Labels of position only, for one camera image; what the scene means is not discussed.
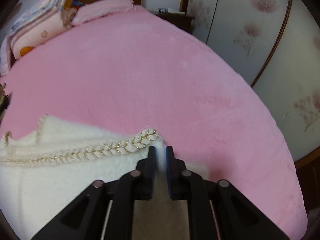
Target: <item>wooden nightstand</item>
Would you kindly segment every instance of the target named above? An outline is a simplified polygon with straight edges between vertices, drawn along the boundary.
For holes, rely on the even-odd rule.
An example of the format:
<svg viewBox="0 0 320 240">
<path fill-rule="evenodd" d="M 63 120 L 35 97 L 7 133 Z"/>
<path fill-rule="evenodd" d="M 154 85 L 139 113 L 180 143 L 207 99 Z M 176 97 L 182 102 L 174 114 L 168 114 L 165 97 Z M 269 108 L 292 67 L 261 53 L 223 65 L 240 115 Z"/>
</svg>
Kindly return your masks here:
<svg viewBox="0 0 320 240">
<path fill-rule="evenodd" d="M 156 13 L 155 15 L 190 33 L 191 21 L 194 17 L 173 13 Z"/>
</svg>

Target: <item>bed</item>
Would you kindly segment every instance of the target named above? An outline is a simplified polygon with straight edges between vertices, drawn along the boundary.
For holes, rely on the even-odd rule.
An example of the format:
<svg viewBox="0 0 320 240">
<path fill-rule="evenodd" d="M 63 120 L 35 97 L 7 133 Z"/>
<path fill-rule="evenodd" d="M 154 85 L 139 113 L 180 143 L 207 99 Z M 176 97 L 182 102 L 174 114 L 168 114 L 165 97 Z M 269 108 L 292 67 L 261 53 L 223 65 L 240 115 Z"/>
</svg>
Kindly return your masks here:
<svg viewBox="0 0 320 240">
<path fill-rule="evenodd" d="M 228 179 L 301 239 L 307 217 L 295 166 L 268 109 L 210 48 L 133 1 L 134 10 L 71 28 L 16 61 L 0 78 L 11 94 L 0 134 L 23 138 L 43 114 L 123 134 L 156 128 L 178 158 L 210 180 Z M 34 231 L 14 227 L 21 214 L 0 206 L 30 239 Z M 34 216 L 24 214 L 24 224 Z"/>
</svg>

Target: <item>white fabric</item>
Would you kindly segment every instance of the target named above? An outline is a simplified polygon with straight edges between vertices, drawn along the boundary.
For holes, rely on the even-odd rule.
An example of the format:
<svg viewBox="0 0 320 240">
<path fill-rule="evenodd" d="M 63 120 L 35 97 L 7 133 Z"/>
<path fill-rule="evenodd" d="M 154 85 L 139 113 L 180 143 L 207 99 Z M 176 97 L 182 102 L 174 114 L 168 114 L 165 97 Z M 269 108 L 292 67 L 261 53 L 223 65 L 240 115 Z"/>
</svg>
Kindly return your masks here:
<svg viewBox="0 0 320 240">
<path fill-rule="evenodd" d="M 101 141 L 126 139 L 96 127 L 66 122 L 48 116 L 36 144 L 36 131 L 19 141 L 9 138 L 9 148 L 0 147 L 0 157 L 43 151 L 85 147 Z M 165 145 L 152 142 L 157 152 L 157 169 L 153 199 L 136 201 L 132 239 L 188 239 L 186 202 L 171 201 L 166 181 Z M 0 207 L 21 240 L 30 240 L 70 201 L 96 179 L 105 182 L 119 179 L 134 170 L 138 160 L 146 158 L 148 147 L 127 155 L 39 167 L 0 166 Z M 196 165 L 187 167 L 205 179 L 208 171 Z"/>
</svg>

